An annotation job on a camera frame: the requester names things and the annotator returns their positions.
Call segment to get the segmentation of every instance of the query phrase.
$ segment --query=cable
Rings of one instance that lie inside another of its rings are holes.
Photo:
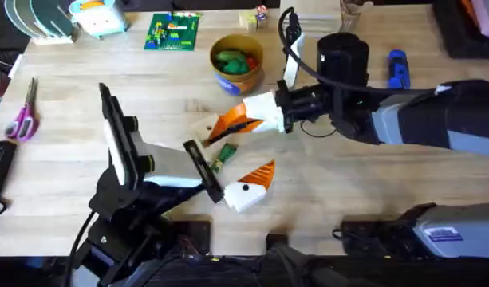
[[[314,134],[311,134],[311,133],[309,133],[309,132],[307,132],[307,131],[305,130],[305,128],[304,128],[304,124],[305,124],[305,122],[306,122],[306,120],[303,120],[303,121],[301,122],[301,124],[299,125],[299,127],[301,128],[301,130],[302,130],[302,131],[303,131],[305,134],[307,134],[308,136],[312,136],[312,137],[314,137],[314,138],[322,139],[322,138],[325,138],[325,137],[328,137],[328,136],[332,136],[332,135],[334,135],[334,133],[335,133],[335,132],[337,132],[337,129],[335,128],[335,129],[334,129],[332,132],[330,132],[330,133],[328,133],[328,134],[325,134],[325,135],[314,135]]]
[[[5,66],[7,66],[7,67],[11,67],[11,68],[12,68],[12,65],[11,65],[11,64],[5,63],[4,61],[0,61],[0,64],[2,64],[2,65],[5,65]]]
[[[5,212],[8,208],[8,205],[6,204],[6,202],[4,200],[1,200],[0,199],[0,204],[2,205],[2,209],[0,210],[0,215],[3,214],[3,212]]]
[[[282,14],[282,16],[279,18],[278,21],[278,34],[279,38],[282,41],[283,48],[287,52],[288,55],[290,55],[294,61],[296,61],[299,64],[299,67],[304,69],[310,76],[315,77],[317,80],[331,85],[336,88],[343,88],[347,89],[349,91],[354,91],[354,92],[369,92],[369,93],[375,93],[375,94],[387,94],[387,95],[392,95],[392,94],[413,94],[413,93],[434,93],[435,89],[429,88],[429,89],[389,89],[389,88],[369,88],[369,87],[360,87],[356,85],[350,85],[346,84],[340,81],[335,81],[331,80],[328,77],[322,76],[320,73],[317,73],[314,71],[312,68],[310,68],[304,61],[301,60],[301,58],[298,57],[292,51],[290,46],[288,45],[288,41],[285,38],[285,34],[283,33],[283,22],[285,21],[286,15],[288,13],[294,13],[294,8],[290,7],[287,10],[285,10]]]
[[[72,248],[70,249],[70,254],[69,254],[69,260],[67,261],[67,265],[65,266],[65,277],[63,280],[63,287],[70,287],[70,278],[72,277],[72,264],[74,261],[74,254],[76,253],[77,246],[79,246],[79,241],[81,240],[83,233],[85,232],[86,228],[88,227],[88,224],[90,223],[90,221],[92,221],[94,214],[95,214],[95,211],[92,210],[92,212],[90,212],[90,214],[86,218],[85,223],[83,223],[83,226],[79,229],[79,232],[77,233],[76,239],[74,240],[74,243],[72,244]]]
[[[162,268],[163,268],[163,267],[165,267],[165,266],[166,266],[168,263],[171,263],[171,262],[173,262],[173,261],[175,261],[175,260],[177,260],[177,259],[179,259],[179,258],[180,258],[180,255],[176,255],[176,256],[173,256],[173,257],[171,257],[171,258],[169,258],[169,259],[164,259],[164,260],[161,262],[161,264],[160,264],[160,265],[157,267],[157,269],[156,269],[154,272],[152,272],[152,273],[150,274],[150,276],[147,278],[147,280],[145,280],[145,282],[143,282],[142,287],[145,287],[145,286],[146,286],[146,285],[147,285],[147,284],[150,282],[150,280],[151,280],[152,278],[154,278],[154,276],[155,276],[155,275],[156,275],[156,274],[157,274],[159,271],[161,271],[161,270],[162,270]]]
[[[357,239],[357,240],[361,240],[363,242],[370,243],[370,244],[378,247],[385,254],[389,254],[389,252],[379,242],[376,242],[376,241],[373,241],[373,240],[370,240],[370,239],[367,239],[367,238],[363,238],[363,237],[355,234],[354,232],[343,231],[340,228],[335,228],[335,229],[333,229],[333,232],[331,232],[331,234],[338,241],[343,241],[343,237],[344,236],[349,236],[351,238],[354,238],[354,239]]]

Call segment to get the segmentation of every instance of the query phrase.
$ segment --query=black mount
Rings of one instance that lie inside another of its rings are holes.
[[[317,72],[347,84],[365,87],[368,82],[368,45],[351,33],[335,33],[317,43]],[[332,125],[343,136],[368,144],[380,144],[371,112],[389,95],[353,92],[325,84],[289,91],[285,81],[278,82],[276,104],[282,107],[285,131],[294,123],[314,122],[328,115]]]
[[[202,178],[197,187],[164,187],[144,181],[144,175],[153,171],[154,163],[138,156],[131,133],[137,132],[138,120],[124,116],[118,99],[100,84],[102,110],[116,141],[118,156],[125,173],[120,185],[112,165],[97,182],[97,192],[89,207],[99,214],[89,228],[88,237],[74,257],[74,269],[84,266],[100,280],[99,286],[108,286],[128,277],[144,261],[162,259],[178,245],[179,237],[189,238],[191,248],[201,254],[210,246],[209,222],[170,222],[162,214],[207,190],[214,202],[223,197],[223,190],[212,171],[203,161],[194,142],[185,143]]]
[[[392,221],[344,219],[339,230],[341,235],[333,232],[333,236],[342,241],[350,257],[431,260],[435,256],[412,228],[421,215],[435,206],[435,203],[420,204]]]

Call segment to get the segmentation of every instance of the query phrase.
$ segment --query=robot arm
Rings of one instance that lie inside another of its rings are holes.
[[[434,93],[389,96],[345,92],[322,84],[289,91],[279,81],[278,87],[275,92],[246,98],[219,117],[218,128],[206,142],[228,131],[289,133],[296,122],[329,115],[337,131],[351,140],[489,155],[487,81],[458,81],[440,85]]]

